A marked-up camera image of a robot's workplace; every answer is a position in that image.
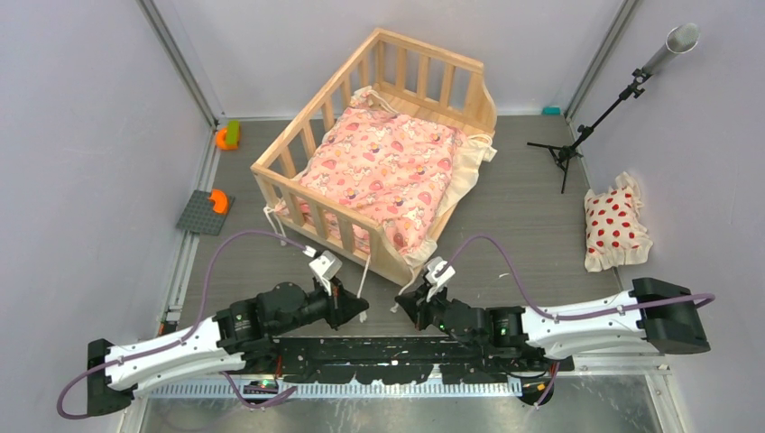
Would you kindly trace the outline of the pink unicorn print cushion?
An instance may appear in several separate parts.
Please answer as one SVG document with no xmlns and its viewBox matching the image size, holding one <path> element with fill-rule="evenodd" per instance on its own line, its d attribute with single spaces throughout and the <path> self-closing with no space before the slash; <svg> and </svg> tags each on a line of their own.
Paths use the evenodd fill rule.
<svg viewBox="0 0 765 433">
<path fill-rule="evenodd" d="M 253 165 L 272 228 L 291 228 L 407 289 L 496 151 L 488 134 L 395 110 L 357 90 L 298 169 L 283 135 Z"/>
</svg>

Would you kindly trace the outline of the wooden slatted pet bed frame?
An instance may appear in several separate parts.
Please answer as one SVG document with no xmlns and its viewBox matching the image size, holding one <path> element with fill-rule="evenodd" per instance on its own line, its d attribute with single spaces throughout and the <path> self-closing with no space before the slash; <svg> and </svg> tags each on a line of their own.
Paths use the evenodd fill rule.
<svg viewBox="0 0 765 433">
<path fill-rule="evenodd" d="M 495 155 L 484 64 L 374 30 L 251 170 L 291 228 L 406 287 Z"/>
</svg>

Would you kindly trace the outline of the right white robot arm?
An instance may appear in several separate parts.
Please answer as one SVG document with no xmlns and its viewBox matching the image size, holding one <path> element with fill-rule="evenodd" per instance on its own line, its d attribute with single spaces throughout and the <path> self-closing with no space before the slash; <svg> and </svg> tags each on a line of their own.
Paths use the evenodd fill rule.
<svg viewBox="0 0 765 433">
<path fill-rule="evenodd" d="M 713 298 L 639 278 L 631 290 L 557 307 L 472 307 L 427 282 L 395 301 L 418 330 L 436 327 L 484 357 L 515 359 L 533 371 L 548 360 L 643 342 L 665 355 L 706 353 L 711 346 L 698 311 Z"/>
</svg>

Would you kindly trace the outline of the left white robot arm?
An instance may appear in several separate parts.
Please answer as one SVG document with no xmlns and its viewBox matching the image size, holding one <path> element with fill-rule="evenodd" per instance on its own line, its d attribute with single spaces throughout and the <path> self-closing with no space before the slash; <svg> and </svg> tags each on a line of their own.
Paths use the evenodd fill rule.
<svg viewBox="0 0 765 433">
<path fill-rule="evenodd" d="M 105 339 L 88 345 L 87 414 L 123 410 L 155 388 L 203 373 L 238 372 L 248 366 L 267 373 L 277 359 L 274 339 L 317 321 L 337 329 L 369 308 L 338 278 L 311 292 L 282 282 L 253 298 L 234 302 L 196 327 L 129 345 Z"/>
</svg>

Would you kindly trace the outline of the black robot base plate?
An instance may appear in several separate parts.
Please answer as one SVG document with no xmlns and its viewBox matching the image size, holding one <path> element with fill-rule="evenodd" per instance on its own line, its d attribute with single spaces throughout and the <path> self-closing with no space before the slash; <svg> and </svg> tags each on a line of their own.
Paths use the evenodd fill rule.
<svg viewBox="0 0 765 433">
<path fill-rule="evenodd" d="M 433 336 L 283 337 L 244 359 L 235 374 L 278 374 L 293 383 L 385 385 L 421 384 L 433 373 L 449 385 L 505 382 L 512 373 L 534 379 L 554 363 L 539 349 L 505 356 Z"/>
</svg>

